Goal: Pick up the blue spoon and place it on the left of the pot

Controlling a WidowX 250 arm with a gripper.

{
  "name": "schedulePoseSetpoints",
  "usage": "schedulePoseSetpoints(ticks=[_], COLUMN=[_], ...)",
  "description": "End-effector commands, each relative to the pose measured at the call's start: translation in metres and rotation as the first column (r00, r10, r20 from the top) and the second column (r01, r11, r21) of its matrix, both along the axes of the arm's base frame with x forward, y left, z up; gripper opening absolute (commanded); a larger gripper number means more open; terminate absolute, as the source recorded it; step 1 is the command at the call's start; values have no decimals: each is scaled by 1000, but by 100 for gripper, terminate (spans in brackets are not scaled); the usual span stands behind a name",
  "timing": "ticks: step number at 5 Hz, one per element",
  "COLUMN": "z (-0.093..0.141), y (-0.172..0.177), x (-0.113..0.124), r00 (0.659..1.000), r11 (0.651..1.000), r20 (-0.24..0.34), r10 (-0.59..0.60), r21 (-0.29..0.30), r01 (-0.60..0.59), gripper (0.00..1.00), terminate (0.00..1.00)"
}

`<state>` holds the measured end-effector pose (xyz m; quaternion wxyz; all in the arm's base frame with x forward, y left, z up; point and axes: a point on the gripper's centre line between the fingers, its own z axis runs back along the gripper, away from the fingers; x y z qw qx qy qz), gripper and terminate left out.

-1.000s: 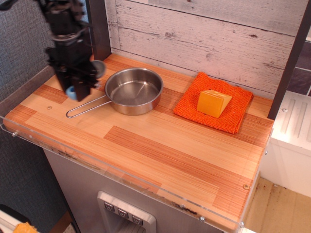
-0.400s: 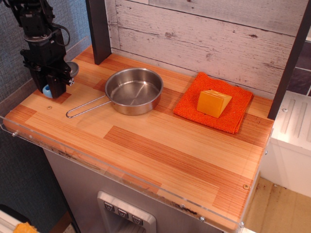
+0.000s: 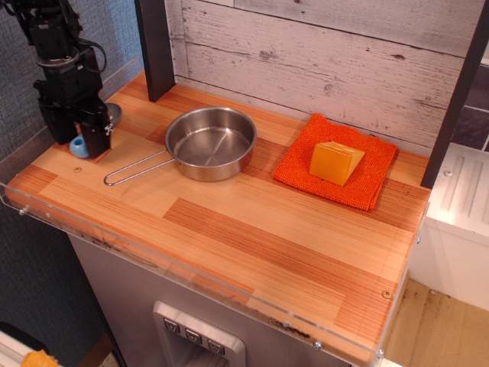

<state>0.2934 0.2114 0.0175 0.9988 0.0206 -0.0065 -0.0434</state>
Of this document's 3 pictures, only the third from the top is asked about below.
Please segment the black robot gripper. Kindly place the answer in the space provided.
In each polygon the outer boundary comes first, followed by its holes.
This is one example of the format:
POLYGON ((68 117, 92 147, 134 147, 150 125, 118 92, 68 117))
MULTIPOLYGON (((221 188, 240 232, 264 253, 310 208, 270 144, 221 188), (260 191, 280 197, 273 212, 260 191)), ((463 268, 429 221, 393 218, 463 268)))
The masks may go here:
POLYGON ((99 98, 102 71, 91 47, 75 47, 58 59, 37 58, 45 79, 34 83, 41 115, 56 143, 64 145, 80 129, 90 158, 111 147, 112 124, 99 98))

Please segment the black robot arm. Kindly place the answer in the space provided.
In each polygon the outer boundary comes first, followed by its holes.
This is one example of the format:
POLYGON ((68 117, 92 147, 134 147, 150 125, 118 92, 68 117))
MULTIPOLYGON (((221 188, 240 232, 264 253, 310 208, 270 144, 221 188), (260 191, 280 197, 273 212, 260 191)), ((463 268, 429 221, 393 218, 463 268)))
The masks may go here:
POLYGON ((111 147, 112 123, 100 99, 101 74, 96 51, 101 46, 82 39, 79 15, 68 1, 3 1, 37 53, 44 78, 34 82, 41 115, 56 143, 82 135, 90 158, 111 147))

